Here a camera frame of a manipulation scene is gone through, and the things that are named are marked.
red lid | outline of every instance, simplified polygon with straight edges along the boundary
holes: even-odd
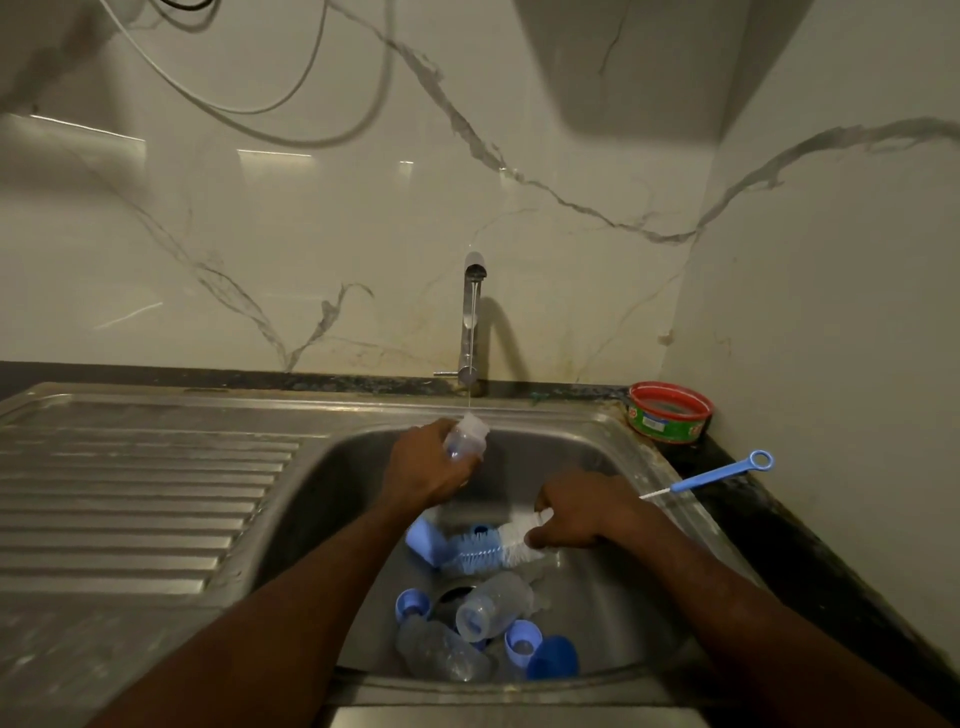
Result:
[[[630,399],[645,412],[667,420],[696,422],[713,414],[713,402],[699,392],[665,381],[639,381],[630,388]]]

container label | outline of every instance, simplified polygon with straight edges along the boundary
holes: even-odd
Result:
[[[643,413],[642,421],[645,426],[650,427],[650,429],[654,429],[657,432],[663,432],[664,430],[666,430],[666,426],[667,426],[666,420],[655,420],[646,412]]]
[[[627,407],[627,419],[640,434],[664,443],[692,443],[704,430],[703,420],[675,422],[644,412],[639,407]]]

stainless steel sink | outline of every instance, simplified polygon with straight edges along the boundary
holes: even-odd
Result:
[[[259,580],[291,566],[307,551],[362,513],[380,491],[397,432],[379,431],[341,442],[309,475],[267,549]],[[601,449],[582,438],[499,428],[488,439],[483,465],[441,510],[448,533],[471,525],[500,525],[512,511],[529,511],[540,485],[572,467],[617,473]],[[672,657],[689,633],[684,620],[646,571],[613,546],[590,551],[565,549],[519,570],[533,582],[545,605],[533,617],[544,634],[569,637],[585,675],[624,667],[656,667]],[[449,579],[431,570],[398,544],[373,584],[340,655],[343,667],[372,675],[404,677],[393,648],[396,622],[391,607],[404,589],[432,595],[462,594],[482,577]],[[488,647],[502,662],[500,641]],[[501,670],[499,679],[516,678]]]
[[[457,417],[464,404],[452,394],[59,384],[0,402],[0,724],[83,724],[361,513],[400,431]],[[570,466],[622,473],[638,493],[679,479],[618,403],[475,400],[474,412],[492,426],[488,455],[444,510],[450,531],[529,509],[542,482]],[[664,505],[756,580],[691,494]],[[561,550],[523,572],[545,604],[534,620],[574,641],[581,677],[483,686],[406,677],[393,651],[396,595],[419,587],[440,601],[477,580],[442,579],[397,545],[350,630],[328,702],[370,716],[378,706],[727,700],[670,599],[616,549]]]

faucet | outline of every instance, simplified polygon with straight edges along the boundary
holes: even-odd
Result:
[[[460,360],[456,372],[434,372],[433,376],[456,376],[469,388],[478,378],[474,366],[477,334],[477,302],[480,300],[480,284],[487,277],[483,256],[476,251],[467,253],[464,260],[464,310],[460,323]]]

hand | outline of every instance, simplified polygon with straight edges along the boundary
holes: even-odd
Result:
[[[446,454],[444,439],[455,425],[453,420],[438,420],[400,435],[383,476],[380,504],[415,517],[449,500],[467,483],[480,457],[451,460]]]
[[[659,528],[669,518],[655,505],[640,500],[621,475],[581,470],[551,478],[540,489],[536,510],[553,508],[553,518],[526,535],[530,548],[596,546],[615,540],[623,529]]]

